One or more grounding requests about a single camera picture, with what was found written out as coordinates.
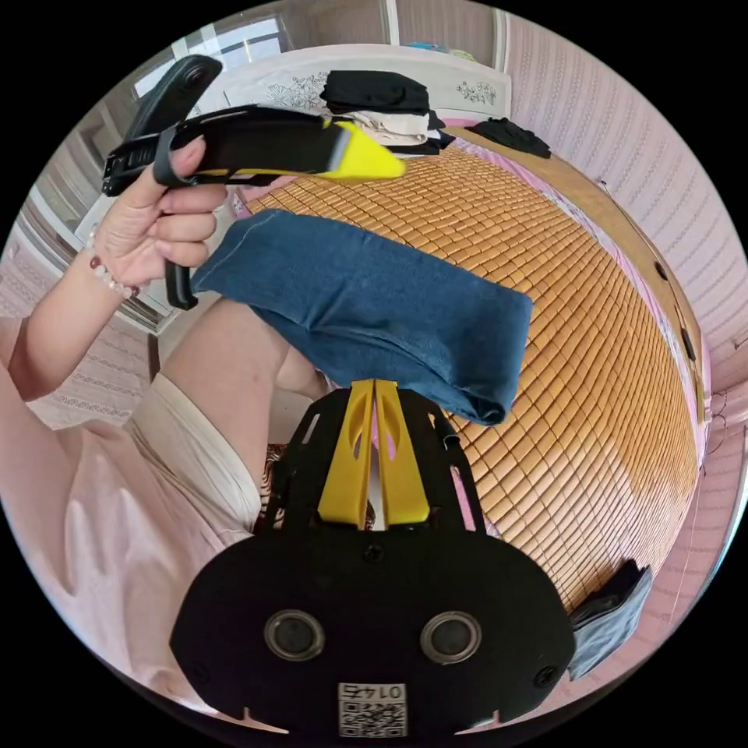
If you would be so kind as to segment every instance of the camera lens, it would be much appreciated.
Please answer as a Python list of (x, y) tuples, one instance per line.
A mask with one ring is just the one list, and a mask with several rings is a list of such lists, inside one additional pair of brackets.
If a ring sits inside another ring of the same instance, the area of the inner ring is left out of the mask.
[(322, 651), (325, 634), (314, 616), (302, 610), (281, 610), (265, 624), (265, 642), (278, 657), (303, 662)]
[(471, 657), (481, 643), (481, 627), (473, 616), (451, 610), (434, 616), (421, 632), (421, 649), (439, 665)]

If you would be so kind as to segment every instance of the white shorts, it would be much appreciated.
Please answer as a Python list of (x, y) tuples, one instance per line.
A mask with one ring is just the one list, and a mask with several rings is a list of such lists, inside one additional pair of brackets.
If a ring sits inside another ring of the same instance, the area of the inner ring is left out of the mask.
[(125, 429), (143, 456), (216, 532), (251, 532), (259, 490), (221, 432), (163, 374), (157, 374)]

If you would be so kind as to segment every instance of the blue denim cloth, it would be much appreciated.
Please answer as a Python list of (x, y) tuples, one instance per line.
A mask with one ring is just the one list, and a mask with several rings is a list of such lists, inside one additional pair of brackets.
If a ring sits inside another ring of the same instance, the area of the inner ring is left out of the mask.
[(249, 304), (341, 386), (394, 380), (485, 425), (517, 392), (530, 298), (350, 224), (264, 210), (192, 286)]

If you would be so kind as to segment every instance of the person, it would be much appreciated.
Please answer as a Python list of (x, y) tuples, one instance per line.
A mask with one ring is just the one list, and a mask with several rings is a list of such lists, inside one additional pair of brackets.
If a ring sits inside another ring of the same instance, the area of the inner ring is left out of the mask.
[[(202, 139), (175, 151), (175, 171), (192, 174), (204, 152)], [(317, 399), (324, 377), (248, 306), (221, 299), (124, 427), (53, 431), (25, 402), (72, 374), (165, 259), (207, 259), (225, 198), (222, 185), (167, 192), (148, 167), (95, 231), (93, 258), (81, 252), (27, 319), (0, 320), (0, 499), (34, 576), (96, 655), (218, 717), (182, 675), (171, 629), (199, 570), (252, 533), (274, 387)]]

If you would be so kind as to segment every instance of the bed headboard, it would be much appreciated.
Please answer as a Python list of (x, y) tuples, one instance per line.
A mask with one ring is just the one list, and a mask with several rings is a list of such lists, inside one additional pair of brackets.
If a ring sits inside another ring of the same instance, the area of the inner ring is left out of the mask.
[(245, 104), (325, 111), (319, 94), (330, 70), (399, 72), (429, 89), (441, 117), (509, 117), (511, 78), (494, 68), (442, 52), (390, 44), (335, 44), (298, 49), (224, 70), (198, 106), (202, 113)]

